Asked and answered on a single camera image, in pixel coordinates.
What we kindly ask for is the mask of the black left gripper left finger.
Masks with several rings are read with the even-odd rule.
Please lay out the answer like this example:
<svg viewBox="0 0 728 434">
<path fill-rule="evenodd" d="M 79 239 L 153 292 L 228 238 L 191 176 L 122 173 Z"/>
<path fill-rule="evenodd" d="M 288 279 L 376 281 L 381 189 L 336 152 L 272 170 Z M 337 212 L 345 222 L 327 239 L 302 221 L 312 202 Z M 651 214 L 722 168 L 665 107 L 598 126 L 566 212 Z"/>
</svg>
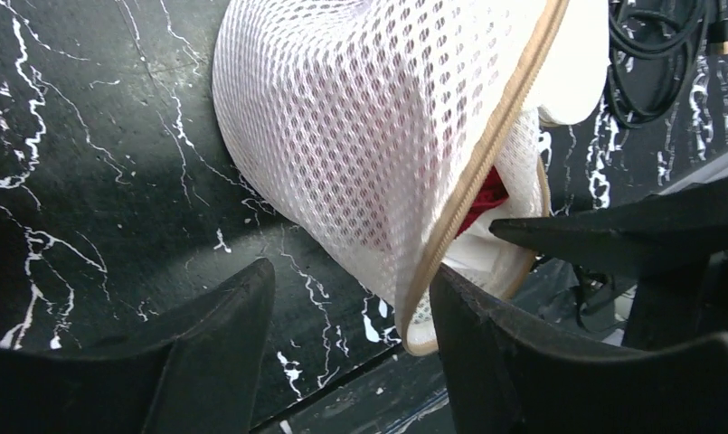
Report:
<svg viewBox="0 0 728 434">
<path fill-rule="evenodd" d="M 0 348 L 0 433 L 248 432 L 275 287 L 257 259 L 132 335 Z"/>
</svg>

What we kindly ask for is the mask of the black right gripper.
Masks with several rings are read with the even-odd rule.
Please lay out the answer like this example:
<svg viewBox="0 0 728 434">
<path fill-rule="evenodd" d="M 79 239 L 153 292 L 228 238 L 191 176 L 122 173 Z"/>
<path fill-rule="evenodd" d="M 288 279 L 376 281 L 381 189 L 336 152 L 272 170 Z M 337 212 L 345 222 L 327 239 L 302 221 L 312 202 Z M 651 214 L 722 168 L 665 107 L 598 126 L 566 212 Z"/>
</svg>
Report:
<svg viewBox="0 0 728 434">
<path fill-rule="evenodd" d="M 489 229 L 587 269 L 650 276 L 636 286 L 627 347 L 656 351 L 728 332 L 728 176 L 607 209 L 494 220 Z"/>
</svg>

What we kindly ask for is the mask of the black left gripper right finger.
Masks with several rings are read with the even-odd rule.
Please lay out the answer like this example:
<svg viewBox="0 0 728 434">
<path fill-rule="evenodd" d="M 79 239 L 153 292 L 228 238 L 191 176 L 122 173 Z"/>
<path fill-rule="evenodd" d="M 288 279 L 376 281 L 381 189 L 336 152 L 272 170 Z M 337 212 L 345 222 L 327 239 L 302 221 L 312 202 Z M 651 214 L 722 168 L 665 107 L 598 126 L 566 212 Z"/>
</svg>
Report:
<svg viewBox="0 0 728 434">
<path fill-rule="evenodd" d="M 655 352 L 606 344 L 445 266 L 430 302 L 459 433 L 728 433 L 728 333 Z"/>
</svg>

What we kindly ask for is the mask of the crimson red bra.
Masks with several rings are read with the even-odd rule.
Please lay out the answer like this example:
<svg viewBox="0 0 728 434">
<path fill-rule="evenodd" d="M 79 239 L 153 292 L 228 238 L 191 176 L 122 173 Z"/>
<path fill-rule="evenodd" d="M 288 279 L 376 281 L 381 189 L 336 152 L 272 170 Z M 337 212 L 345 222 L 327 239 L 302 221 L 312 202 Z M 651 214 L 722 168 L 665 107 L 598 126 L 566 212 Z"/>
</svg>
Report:
<svg viewBox="0 0 728 434">
<path fill-rule="evenodd" d="M 508 198 L 509 194 L 499 172 L 495 167 L 492 167 L 470 205 L 455 237 L 457 238 L 465 232 L 484 212 L 500 206 Z"/>
</svg>

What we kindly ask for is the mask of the white mesh bag beige trim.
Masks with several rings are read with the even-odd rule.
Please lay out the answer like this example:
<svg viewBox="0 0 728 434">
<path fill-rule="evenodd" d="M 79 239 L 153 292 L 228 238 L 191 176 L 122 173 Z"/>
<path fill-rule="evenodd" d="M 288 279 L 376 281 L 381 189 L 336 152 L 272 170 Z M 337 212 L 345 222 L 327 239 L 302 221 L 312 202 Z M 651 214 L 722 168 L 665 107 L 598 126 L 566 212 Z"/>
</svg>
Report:
<svg viewBox="0 0 728 434">
<path fill-rule="evenodd" d="M 550 214 L 540 128 L 586 119 L 608 63 L 605 1 L 232 1 L 213 101 L 247 182 L 426 355 L 441 265 L 502 299 L 528 274 L 489 226 Z M 456 238 L 492 167 L 509 198 Z"/>
</svg>

